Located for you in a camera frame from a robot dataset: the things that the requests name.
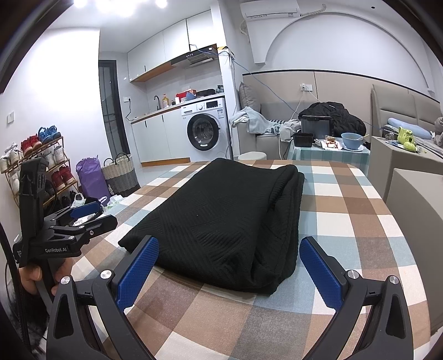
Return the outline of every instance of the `dish soap dispenser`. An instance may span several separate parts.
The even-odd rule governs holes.
[[[169,99],[166,97],[166,94],[163,94],[163,108],[167,108],[169,106]]]

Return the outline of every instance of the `washing machine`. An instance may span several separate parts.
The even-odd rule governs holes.
[[[182,117],[191,161],[233,159],[225,98],[182,106]]]

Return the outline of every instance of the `red shoe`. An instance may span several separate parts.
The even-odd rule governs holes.
[[[37,134],[32,135],[29,138],[29,142],[31,143],[33,150],[37,150],[39,147],[42,146],[42,142],[39,140],[39,137],[37,136]]]
[[[71,173],[71,170],[69,170],[69,167],[60,166],[60,169],[58,169],[58,172],[60,173],[60,176],[62,177],[62,179],[66,185],[71,185],[72,183],[75,182],[75,179],[72,176],[72,173]]]
[[[32,145],[29,139],[25,139],[22,141],[21,149],[23,151],[23,156],[26,156],[32,152]]]
[[[54,187],[57,191],[63,189],[66,184],[63,182],[62,176],[59,171],[54,171],[52,174],[52,182],[54,183]]]

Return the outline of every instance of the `purple bag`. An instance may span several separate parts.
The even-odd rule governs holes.
[[[75,167],[80,184],[82,184],[82,192],[85,197],[95,197],[101,199],[106,197],[106,201],[102,202],[107,205],[111,194],[108,190],[108,185],[105,176],[101,172],[100,161],[97,157],[88,157],[80,160]]]

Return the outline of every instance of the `round stool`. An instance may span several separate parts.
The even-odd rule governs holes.
[[[266,160],[266,154],[259,151],[251,151],[249,153],[241,154],[239,160]]]

